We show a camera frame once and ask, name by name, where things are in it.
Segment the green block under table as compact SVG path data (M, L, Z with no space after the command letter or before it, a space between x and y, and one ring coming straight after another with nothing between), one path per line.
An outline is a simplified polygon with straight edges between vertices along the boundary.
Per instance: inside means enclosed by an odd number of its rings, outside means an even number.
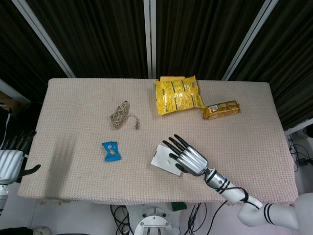
M181 210L186 210L187 209L187 205L186 205L185 202L172 202L171 206L172 206L172 211L173 212L177 212L177 211L181 211Z

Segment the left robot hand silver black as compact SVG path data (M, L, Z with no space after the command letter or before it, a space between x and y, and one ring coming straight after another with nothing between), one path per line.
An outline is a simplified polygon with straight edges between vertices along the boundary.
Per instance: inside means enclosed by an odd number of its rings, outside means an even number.
M28 153L36 131L18 131L7 137L0 147L0 185L19 183L23 176L35 173L41 165L26 169Z

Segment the yellow snack bag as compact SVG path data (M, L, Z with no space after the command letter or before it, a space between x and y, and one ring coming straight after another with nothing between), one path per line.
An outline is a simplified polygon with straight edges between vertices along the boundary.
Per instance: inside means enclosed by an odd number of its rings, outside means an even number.
M192 108L204 108L196 77L156 80L156 107L159 115Z

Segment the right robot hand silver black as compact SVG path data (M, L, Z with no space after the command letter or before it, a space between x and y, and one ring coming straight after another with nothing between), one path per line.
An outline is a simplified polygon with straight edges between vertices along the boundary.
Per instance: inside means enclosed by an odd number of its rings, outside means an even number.
M200 152L177 134L174 134L174 138L169 137L168 140L162 142L172 151L169 157L177 162L176 167L181 172L193 176L205 174L208 170L208 160Z

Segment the blue candy packet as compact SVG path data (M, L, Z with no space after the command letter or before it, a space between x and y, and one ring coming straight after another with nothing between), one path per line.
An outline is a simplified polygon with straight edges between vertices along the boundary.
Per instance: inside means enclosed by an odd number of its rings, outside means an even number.
M120 153L118 152L118 143L116 141L109 141L102 143L103 148L106 151L104 158L105 162L113 162L121 160Z

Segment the jute twine roll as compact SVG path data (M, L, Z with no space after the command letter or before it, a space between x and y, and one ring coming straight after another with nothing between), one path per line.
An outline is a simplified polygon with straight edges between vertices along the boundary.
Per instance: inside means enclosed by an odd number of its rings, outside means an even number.
M110 121L112 127L114 129L119 129L124 121L126 121L129 117L135 118L135 130L140 129L140 121L136 115L129 114L130 104L128 101L123 101L115 110L113 114L110 116Z

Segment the white slanted frame post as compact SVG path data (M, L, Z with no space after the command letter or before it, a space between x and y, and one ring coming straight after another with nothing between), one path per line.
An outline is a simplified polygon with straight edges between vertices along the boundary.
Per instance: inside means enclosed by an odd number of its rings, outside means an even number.
M248 32L246 33L226 72L224 73L222 81L228 81L231 78L235 69L241 62L243 56L245 55L252 42L256 38L257 34L259 33L260 29L272 13L273 9L276 7L278 1L279 0L264 0L262 7L256 15L256 18L252 22Z
M59 67L62 69L62 71L65 73L65 75L68 78L75 78L76 75L54 44L53 40L31 9L31 7L28 5L26 0L11 0L12 3L15 5L15 7L18 9L18 11L21 13L21 15L24 17L24 19L27 21L29 26L32 28L32 30L35 32L37 37L40 39L40 41L43 43L45 48L48 50L50 55L53 57L53 59L56 61L56 63L59 65Z

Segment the pink waffle tablecloth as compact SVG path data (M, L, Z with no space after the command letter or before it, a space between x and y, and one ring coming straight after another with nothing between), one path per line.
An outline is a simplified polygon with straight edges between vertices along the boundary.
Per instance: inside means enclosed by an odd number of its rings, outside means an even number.
M198 109L160 116L151 79L54 78L36 127L18 195L100 204L220 202L202 177L176 176L151 165L159 144L174 134L201 152L210 167L263 203L298 196L294 163L270 86L258 82L198 82L206 105L229 100L241 112L204 120ZM123 102L129 117L119 129L110 116ZM102 143L116 141L121 160L105 162Z

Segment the white upright frame post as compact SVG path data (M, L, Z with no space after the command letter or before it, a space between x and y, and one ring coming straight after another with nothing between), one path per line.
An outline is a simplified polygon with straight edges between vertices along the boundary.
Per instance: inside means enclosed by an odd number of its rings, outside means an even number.
M143 0L148 78L157 79L157 0Z

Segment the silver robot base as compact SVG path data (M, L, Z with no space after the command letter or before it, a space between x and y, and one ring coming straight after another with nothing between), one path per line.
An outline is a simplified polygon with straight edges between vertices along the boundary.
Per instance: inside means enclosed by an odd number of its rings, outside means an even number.
M126 206L134 235L180 235L179 211L171 203Z

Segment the black pleated curtain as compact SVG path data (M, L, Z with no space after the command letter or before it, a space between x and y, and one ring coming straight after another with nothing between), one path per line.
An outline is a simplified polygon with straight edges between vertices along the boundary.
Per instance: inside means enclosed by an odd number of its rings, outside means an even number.
M148 78L144 0L25 0L75 77ZM265 0L156 0L156 75L221 80ZM0 80L31 101L65 78L0 0ZM267 82L284 129L313 118L313 0L278 0L231 81Z

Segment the white cardboard box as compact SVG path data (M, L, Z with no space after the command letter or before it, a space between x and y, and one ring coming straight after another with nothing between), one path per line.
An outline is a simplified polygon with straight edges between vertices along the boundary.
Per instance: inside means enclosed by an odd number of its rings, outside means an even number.
M168 173L180 176L181 171L176 167L176 164L178 162L169 157L170 153L173 153L173 151L170 148L159 144L156 149L155 155L152 158L151 165L161 170L164 170ZM167 162L168 158L173 160L171 164L168 164Z

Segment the gold foil biscuit pack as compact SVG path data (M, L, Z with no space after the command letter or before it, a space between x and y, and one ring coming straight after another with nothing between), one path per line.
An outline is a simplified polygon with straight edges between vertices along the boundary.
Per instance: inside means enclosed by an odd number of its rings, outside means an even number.
M202 118L205 120L212 120L217 118L223 118L230 115L236 115L241 112L240 104L235 101L227 101L218 103L200 110Z

